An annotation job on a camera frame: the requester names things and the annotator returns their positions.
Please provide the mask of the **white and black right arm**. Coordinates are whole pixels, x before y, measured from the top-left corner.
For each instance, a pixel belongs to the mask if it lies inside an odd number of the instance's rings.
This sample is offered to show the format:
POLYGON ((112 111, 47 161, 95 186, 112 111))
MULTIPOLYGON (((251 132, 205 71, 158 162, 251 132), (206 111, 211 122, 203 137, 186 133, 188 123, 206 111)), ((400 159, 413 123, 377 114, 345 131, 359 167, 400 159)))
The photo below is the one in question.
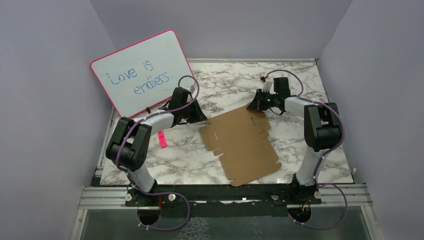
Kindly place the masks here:
POLYGON ((263 87, 257 89, 247 106, 251 112, 278 108, 281 113, 292 113, 303 118, 303 133, 307 148, 299 170, 294 174, 289 199, 300 204, 318 189, 318 176, 327 155, 344 140, 342 121, 334 102, 323 103, 291 94, 287 77, 269 81, 261 77, 263 87))

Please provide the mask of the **pink framed whiteboard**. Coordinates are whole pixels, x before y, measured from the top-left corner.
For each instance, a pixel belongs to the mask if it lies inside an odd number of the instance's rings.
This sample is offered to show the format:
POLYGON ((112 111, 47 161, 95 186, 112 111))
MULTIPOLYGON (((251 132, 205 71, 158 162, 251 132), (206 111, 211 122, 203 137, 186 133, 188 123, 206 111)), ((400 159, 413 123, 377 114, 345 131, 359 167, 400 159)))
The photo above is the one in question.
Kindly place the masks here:
POLYGON ((193 74, 176 32, 168 29, 90 63, 116 113, 133 117, 167 101, 193 74))

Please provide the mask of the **pink marker pen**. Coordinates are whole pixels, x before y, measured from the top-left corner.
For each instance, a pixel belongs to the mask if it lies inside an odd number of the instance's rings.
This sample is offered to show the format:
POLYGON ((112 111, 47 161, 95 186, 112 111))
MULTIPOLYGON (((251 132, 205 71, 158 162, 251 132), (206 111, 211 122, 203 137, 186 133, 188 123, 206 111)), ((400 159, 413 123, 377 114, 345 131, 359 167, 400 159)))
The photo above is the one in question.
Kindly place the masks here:
POLYGON ((161 130, 157 133, 157 137, 159 140, 159 144, 161 148, 166 148, 167 147, 167 141, 164 135, 164 132, 161 130))

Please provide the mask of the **brown cardboard box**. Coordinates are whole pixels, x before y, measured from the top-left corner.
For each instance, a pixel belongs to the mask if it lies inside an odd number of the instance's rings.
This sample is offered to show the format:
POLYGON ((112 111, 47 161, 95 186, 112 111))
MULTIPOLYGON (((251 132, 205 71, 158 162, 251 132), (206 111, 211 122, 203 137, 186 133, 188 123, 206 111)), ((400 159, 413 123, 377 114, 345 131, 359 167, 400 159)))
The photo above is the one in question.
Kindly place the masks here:
POLYGON ((268 140, 270 128, 264 112, 242 106, 208 119, 199 132, 207 150, 219 157, 230 185, 239 187, 281 168, 268 140))

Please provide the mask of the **aluminium frame rail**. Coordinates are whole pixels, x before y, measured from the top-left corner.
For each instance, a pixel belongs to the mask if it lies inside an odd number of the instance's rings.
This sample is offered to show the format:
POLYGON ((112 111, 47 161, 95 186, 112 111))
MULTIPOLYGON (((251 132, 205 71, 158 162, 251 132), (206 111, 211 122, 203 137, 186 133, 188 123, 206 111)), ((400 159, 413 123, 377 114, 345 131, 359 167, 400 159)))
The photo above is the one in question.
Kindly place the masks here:
POLYGON ((297 208, 301 206, 357 207, 372 206, 373 201, 365 184, 324 186, 309 196, 294 199, 289 188, 282 184, 248 184, 233 187, 229 184, 161 185, 164 195, 152 198, 132 193, 130 187, 85 187, 78 208, 80 210, 151 210, 175 207, 188 201, 192 207, 205 204, 271 203, 297 208))

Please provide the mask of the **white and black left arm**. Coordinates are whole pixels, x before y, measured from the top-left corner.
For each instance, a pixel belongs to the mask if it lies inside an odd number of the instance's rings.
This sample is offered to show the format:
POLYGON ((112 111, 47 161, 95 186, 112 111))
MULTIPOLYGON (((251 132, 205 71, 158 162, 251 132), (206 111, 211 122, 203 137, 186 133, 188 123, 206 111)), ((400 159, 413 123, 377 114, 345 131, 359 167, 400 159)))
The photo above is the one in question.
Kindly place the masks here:
POLYGON ((145 165, 151 136, 177 125, 206 120, 192 92, 177 87, 168 103, 156 112, 138 120, 121 117, 106 147, 105 156, 125 172, 130 184, 138 191, 138 199, 144 205, 152 205, 157 200, 157 182, 145 165))

